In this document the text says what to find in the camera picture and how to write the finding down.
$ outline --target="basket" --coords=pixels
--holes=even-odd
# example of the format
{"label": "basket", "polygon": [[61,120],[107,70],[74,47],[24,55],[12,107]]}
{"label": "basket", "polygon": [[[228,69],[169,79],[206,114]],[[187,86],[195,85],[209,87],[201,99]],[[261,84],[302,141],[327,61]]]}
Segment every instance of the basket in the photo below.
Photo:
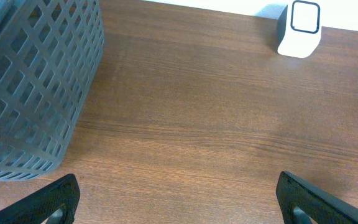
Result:
{"label": "basket", "polygon": [[103,46],[98,0],[0,0],[0,180],[60,165]]}

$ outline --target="lattice pattern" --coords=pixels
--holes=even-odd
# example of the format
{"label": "lattice pattern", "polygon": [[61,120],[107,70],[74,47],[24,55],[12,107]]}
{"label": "lattice pattern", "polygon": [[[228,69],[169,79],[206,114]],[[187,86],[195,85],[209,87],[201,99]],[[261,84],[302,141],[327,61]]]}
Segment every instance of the lattice pattern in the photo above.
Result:
{"label": "lattice pattern", "polygon": [[97,0],[16,4],[0,33],[0,180],[60,165],[104,45]]}

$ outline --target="white wall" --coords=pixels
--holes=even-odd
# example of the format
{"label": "white wall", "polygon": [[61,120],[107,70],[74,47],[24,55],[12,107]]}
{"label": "white wall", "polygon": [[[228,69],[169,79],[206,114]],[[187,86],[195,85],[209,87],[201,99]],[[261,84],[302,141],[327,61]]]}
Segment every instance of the white wall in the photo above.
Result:
{"label": "white wall", "polygon": [[[236,14],[278,19],[288,1],[274,0],[149,0]],[[319,0],[321,25],[358,31],[358,0]]]}

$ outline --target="wooden table surface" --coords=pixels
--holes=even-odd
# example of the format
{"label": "wooden table surface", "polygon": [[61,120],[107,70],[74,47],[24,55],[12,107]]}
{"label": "wooden table surface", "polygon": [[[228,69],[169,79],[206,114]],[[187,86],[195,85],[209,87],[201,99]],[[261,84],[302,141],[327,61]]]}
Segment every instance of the wooden table surface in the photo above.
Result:
{"label": "wooden table surface", "polygon": [[0,209],[74,173],[76,223],[282,223],[282,170],[358,207],[358,32],[305,59],[275,20],[101,0],[104,56],[63,164],[0,182]]}

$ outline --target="wood grain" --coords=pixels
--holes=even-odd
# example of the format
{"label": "wood grain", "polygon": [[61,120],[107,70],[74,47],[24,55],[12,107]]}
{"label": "wood grain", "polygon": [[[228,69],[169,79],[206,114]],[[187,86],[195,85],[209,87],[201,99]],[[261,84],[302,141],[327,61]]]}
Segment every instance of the wood grain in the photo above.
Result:
{"label": "wood grain", "polygon": [[305,59],[276,21],[101,0],[106,46],[65,160],[0,182],[0,209],[74,173],[76,223],[282,223],[289,170],[358,207],[358,32]]}

